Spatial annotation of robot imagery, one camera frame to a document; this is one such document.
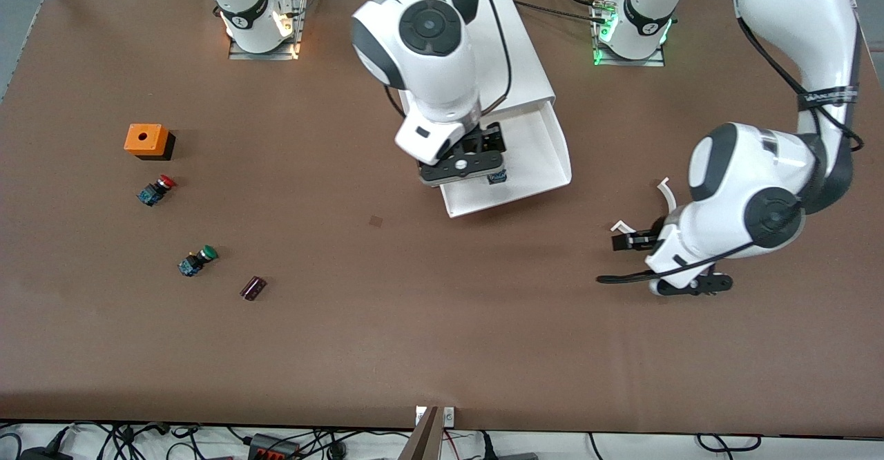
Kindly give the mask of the orange button enclosure box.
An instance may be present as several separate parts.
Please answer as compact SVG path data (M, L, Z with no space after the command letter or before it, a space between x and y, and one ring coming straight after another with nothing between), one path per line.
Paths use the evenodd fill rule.
M144 161L170 161L176 137L163 124L130 124L124 150Z

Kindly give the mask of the white curved plastic strip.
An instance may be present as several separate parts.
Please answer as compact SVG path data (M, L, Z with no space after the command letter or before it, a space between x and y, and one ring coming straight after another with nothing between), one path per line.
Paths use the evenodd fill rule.
M669 187L669 177L660 180L660 183L657 184L657 189L660 190L661 195L663 195L663 198L666 201L667 214L664 215L664 217L666 217L677 208L675 193L672 192L672 189L670 189ZM630 227L623 220L618 220L615 224L613 224L613 226L610 227L610 231L612 231L612 233L616 231L617 233L623 234L637 233L637 230Z

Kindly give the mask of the black power strip red switches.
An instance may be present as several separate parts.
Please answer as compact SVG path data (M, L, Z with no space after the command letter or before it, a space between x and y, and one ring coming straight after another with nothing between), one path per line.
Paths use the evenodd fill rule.
M265 434L255 434L247 442L247 460L296 460L300 445Z

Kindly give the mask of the white drawer tray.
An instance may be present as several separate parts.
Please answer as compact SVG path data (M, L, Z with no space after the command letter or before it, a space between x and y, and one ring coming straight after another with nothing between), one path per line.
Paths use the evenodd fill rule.
M489 122L500 123L506 145L506 181L492 185L483 176L442 185L448 217L458 218L571 183L570 155L555 114L555 98L495 111L483 121Z

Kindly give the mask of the brown wooden post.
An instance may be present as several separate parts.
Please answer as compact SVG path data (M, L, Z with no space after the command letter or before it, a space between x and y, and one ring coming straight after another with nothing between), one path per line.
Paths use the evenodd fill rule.
M443 408L428 407L397 460L440 460L444 432Z

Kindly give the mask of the green push button switch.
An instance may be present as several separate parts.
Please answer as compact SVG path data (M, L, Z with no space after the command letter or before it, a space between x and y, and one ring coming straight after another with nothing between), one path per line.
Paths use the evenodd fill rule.
M177 268L179 272L186 277L194 277L205 268L210 262L219 258L217 250L209 244L204 245L197 252L191 252L186 258L179 262Z

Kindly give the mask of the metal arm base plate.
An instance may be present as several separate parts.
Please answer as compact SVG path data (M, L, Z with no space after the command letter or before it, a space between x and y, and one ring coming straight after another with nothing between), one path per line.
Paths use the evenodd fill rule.
M665 22L652 21L637 28L628 17L622 16L621 0L596 0L590 7L590 16L601 19L593 23L593 57L596 66L665 66L663 44L673 25L672 17Z
M307 0L268 0L250 29L234 28L223 17L231 60L288 61L299 57Z

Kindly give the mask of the white drawer cabinet housing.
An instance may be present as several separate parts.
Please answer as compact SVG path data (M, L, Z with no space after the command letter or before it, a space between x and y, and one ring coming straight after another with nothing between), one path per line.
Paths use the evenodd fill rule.
M430 159L495 111L555 92L514 0L389 0L388 85L406 110L396 143Z

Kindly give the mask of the red push button switch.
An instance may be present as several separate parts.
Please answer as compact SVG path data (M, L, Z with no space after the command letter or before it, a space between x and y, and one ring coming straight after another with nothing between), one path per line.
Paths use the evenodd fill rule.
M144 189L138 193L137 198L146 206L153 207L175 186L177 186L177 183L173 179L167 175L161 174L156 181L146 185Z

